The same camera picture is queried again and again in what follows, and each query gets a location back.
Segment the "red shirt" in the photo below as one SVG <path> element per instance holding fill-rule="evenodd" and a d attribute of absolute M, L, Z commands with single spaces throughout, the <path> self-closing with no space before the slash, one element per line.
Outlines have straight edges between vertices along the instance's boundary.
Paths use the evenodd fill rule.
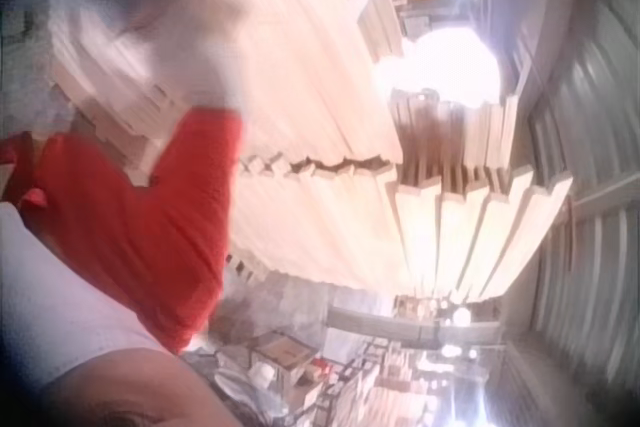
<path fill-rule="evenodd" d="M 222 292 L 241 127 L 235 112 L 192 109 L 145 188 L 134 187 L 90 141 L 58 134 L 35 172 L 19 159 L 4 200 L 19 204 L 25 224 L 51 239 L 71 269 L 178 352 Z M 30 142 L 16 145 L 19 157 L 31 158 Z M 6 150 L 0 162 L 10 160 Z"/>

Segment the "corrugated metal wall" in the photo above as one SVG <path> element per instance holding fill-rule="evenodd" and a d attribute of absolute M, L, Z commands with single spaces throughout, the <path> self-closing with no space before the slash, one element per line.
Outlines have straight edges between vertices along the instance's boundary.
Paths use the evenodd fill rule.
<path fill-rule="evenodd" d="M 568 168 L 575 199 L 640 170 L 639 2 L 576 0 L 529 118 L 541 180 Z M 534 327 L 594 392 L 640 395 L 638 217 L 630 205 L 568 222 L 542 246 Z"/>

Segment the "stacked lumber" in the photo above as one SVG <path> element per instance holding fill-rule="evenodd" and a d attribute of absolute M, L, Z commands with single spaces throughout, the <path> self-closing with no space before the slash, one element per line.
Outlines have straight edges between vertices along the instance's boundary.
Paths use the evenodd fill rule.
<path fill-rule="evenodd" d="M 268 268 L 315 282 L 419 298 L 477 302 L 504 294 L 567 195 L 530 167 L 443 166 L 399 180 L 404 166 L 240 166 L 234 245 Z"/>
<path fill-rule="evenodd" d="M 225 34 L 243 67 L 244 156 L 281 153 L 290 162 L 312 158 L 328 165 L 377 155 L 402 161 L 393 120 L 375 91 L 373 63 L 347 0 L 232 1 L 245 14 Z M 174 15 L 176 25 L 187 24 L 188 16 L 178 9 L 184 7 L 166 15 Z M 216 19 L 211 26 L 214 40 L 219 23 Z M 143 75 L 154 71 L 144 65 L 145 46 L 119 38 L 114 48 L 98 30 L 95 22 L 72 25 L 70 18 L 54 15 L 56 56 L 130 134 L 163 139 L 183 112 L 172 101 L 171 88 Z M 95 68 L 87 67 L 88 60 L 96 61 Z M 122 78 L 123 72 L 114 75 L 114 66 L 127 66 L 128 78 Z M 137 88 L 140 95 L 134 98 L 148 99 L 148 105 L 130 109 L 101 99 L 105 90 L 111 99 L 123 90 L 120 104 L 126 103 L 129 88 Z M 164 93 L 169 98 L 156 98 Z"/>
<path fill-rule="evenodd" d="M 369 0 L 358 19 L 358 27 L 373 62 L 403 55 L 402 32 L 393 0 Z"/>
<path fill-rule="evenodd" d="M 282 158 L 268 166 L 253 159 L 236 179 L 232 243 L 268 268 L 315 282 L 413 293 L 387 194 L 395 180 L 391 165 L 294 172 Z"/>
<path fill-rule="evenodd" d="M 507 98 L 504 106 L 479 109 L 452 106 L 428 95 L 404 96 L 391 102 L 391 113 L 405 164 L 509 168 L 517 96 Z"/>

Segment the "white shirt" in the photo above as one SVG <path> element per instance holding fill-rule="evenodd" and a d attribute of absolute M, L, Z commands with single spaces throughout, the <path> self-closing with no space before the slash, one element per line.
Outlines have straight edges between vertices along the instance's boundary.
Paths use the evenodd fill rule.
<path fill-rule="evenodd" d="M 39 391 L 108 352 L 166 352 L 132 311 L 53 255 L 8 203 L 0 203 L 0 268 L 4 346 L 29 388 Z"/>

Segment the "bright light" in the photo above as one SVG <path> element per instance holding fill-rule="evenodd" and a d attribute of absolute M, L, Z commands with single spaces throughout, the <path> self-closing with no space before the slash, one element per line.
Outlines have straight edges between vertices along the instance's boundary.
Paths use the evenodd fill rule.
<path fill-rule="evenodd" d="M 430 427 L 433 424 L 433 420 L 435 419 L 435 415 L 431 412 L 425 412 L 422 416 L 422 425 Z"/>
<path fill-rule="evenodd" d="M 444 357 L 447 357 L 448 359 L 450 359 L 453 357 L 460 356 L 460 354 L 462 354 L 462 349 L 457 345 L 447 344 L 442 347 L 442 350 L 440 351 L 440 353 Z"/>
<path fill-rule="evenodd" d="M 429 362 L 429 359 L 427 359 L 426 355 L 422 357 L 422 359 L 420 359 L 420 362 L 418 362 L 418 370 L 424 370 L 427 372 L 438 372 L 438 373 L 444 373 L 444 372 L 453 372 L 454 371 L 454 367 L 451 364 L 433 364 L 431 362 Z"/>
<path fill-rule="evenodd" d="M 435 395 L 427 395 L 425 397 L 425 402 L 427 404 L 427 410 L 429 410 L 429 412 L 435 412 L 436 410 L 438 410 L 440 400 Z"/>
<path fill-rule="evenodd" d="M 498 62 L 472 29 L 438 29 L 405 44 L 402 58 L 386 57 L 375 66 L 376 88 L 385 101 L 394 88 L 414 94 L 433 90 L 441 101 L 470 109 L 500 100 Z"/>
<path fill-rule="evenodd" d="M 453 313 L 453 325 L 468 327 L 471 325 L 471 311 L 465 307 L 456 309 Z"/>

